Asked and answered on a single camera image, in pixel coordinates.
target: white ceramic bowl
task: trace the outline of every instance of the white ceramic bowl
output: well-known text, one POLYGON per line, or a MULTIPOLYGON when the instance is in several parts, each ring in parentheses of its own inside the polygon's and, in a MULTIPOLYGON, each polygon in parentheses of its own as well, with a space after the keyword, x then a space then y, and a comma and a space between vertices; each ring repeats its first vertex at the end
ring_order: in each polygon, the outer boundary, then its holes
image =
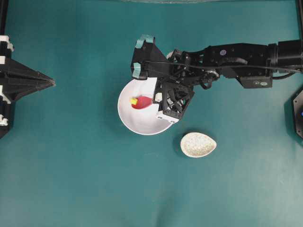
POLYGON ((156 118, 159 104, 152 104, 142 110, 132 108, 130 98, 153 97, 157 78, 130 81, 121 91, 118 99, 118 113, 123 124, 141 135, 155 135, 168 129, 172 123, 156 118))
POLYGON ((212 138, 199 132, 186 134, 180 145, 183 153, 189 157, 204 157, 217 147, 212 138))

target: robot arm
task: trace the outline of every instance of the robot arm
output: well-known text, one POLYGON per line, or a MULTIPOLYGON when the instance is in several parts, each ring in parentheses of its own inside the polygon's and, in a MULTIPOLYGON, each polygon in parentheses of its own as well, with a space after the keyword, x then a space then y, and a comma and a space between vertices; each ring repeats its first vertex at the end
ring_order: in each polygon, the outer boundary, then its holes
POLYGON ((278 44, 229 44, 209 46, 197 52, 174 50, 166 58, 155 39, 143 35, 136 43, 131 63, 134 79, 157 78, 154 103, 159 118, 180 120, 194 96, 193 86, 211 88, 220 75, 236 79, 244 88, 272 87, 303 68, 302 40, 278 44), (273 77, 274 72, 288 73, 273 77))

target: white speckled bowl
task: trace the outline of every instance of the white speckled bowl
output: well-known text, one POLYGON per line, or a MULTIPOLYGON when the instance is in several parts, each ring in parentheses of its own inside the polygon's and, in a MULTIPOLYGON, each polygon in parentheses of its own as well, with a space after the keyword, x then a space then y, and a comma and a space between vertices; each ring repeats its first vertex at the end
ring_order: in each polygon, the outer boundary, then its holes
POLYGON ((180 145, 183 153, 189 157, 204 157, 217 147, 217 143, 212 138, 199 132, 186 134, 180 145))

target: cable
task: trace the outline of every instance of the cable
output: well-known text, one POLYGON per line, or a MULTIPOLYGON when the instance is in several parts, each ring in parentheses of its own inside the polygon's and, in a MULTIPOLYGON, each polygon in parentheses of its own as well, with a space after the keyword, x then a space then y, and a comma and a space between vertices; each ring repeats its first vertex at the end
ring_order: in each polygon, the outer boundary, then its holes
POLYGON ((280 76, 280 77, 273 77, 273 79, 286 79, 288 77, 291 77, 292 75, 294 75, 295 73, 294 72, 291 72, 291 73, 288 73, 284 76, 280 76))
POLYGON ((147 63, 159 63, 159 64, 170 64, 170 65, 180 65, 191 67, 195 69, 205 69, 205 70, 215 70, 215 69, 224 69, 224 68, 259 68, 259 69, 267 69, 267 70, 286 70, 289 72, 301 72, 300 70, 294 70, 289 68, 282 67, 270 67, 270 66, 259 66, 259 65, 224 65, 224 66, 195 66, 195 65, 186 65, 183 63, 174 63, 174 62, 165 62, 165 61, 144 61, 147 63))

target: teal table surface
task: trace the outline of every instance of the teal table surface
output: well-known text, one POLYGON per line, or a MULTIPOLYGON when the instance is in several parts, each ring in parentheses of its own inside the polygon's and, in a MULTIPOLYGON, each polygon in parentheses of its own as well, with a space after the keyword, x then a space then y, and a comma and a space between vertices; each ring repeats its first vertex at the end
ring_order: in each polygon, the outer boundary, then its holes
POLYGON ((13 59, 56 80, 22 98, 0 140, 1 227, 302 227, 303 147, 291 97, 301 74, 271 89, 221 78, 195 88, 164 133, 129 131, 117 113, 141 34, 174 48, 299 38, 294 0, 144 4, 10 0, 13 59), (217 148, 183 155, 190 131, 217 148))

